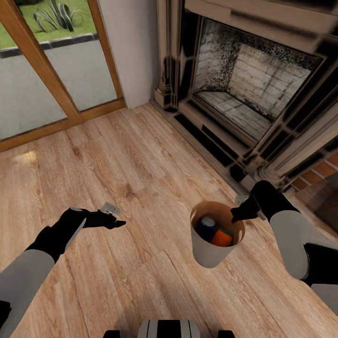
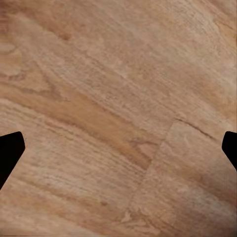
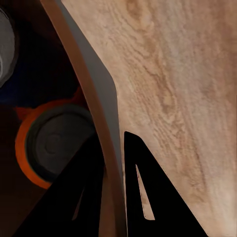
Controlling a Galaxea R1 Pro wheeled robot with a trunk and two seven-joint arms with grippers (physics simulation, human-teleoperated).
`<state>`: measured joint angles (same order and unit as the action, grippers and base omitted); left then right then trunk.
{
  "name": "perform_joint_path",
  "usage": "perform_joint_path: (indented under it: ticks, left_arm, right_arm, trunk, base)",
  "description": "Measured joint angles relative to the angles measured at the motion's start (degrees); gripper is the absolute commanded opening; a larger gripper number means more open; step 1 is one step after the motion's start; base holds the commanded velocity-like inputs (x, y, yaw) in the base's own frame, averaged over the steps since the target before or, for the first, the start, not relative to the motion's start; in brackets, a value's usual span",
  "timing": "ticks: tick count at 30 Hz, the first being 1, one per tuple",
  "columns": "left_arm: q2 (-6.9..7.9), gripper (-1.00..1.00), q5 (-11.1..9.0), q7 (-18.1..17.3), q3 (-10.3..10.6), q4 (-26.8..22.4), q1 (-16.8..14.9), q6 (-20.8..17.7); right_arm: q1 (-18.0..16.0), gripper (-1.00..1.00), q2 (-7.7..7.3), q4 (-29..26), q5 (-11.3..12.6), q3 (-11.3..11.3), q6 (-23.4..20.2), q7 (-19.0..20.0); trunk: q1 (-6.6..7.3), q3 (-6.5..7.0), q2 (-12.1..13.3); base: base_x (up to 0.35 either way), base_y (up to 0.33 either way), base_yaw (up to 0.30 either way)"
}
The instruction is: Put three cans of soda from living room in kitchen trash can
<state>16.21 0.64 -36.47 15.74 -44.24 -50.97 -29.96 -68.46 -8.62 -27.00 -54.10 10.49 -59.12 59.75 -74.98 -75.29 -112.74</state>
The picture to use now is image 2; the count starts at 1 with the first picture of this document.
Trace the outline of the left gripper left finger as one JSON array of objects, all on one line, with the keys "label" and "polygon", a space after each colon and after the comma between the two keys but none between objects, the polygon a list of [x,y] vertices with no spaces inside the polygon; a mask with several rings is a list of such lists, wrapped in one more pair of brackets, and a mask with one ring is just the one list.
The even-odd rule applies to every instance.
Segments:
[{"label": "left gripper left finger", "polygon": [[25,151],[20,131],[0,137],[0,189]]}]

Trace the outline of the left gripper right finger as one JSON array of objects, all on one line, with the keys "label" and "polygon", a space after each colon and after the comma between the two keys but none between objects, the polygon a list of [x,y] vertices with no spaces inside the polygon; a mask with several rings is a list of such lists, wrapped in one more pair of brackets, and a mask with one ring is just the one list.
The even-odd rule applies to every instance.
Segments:
[{"label": "left gripper right finger", "polygon": [[230,131],[225,133],[222,149],[237,170],[237,133]]}]

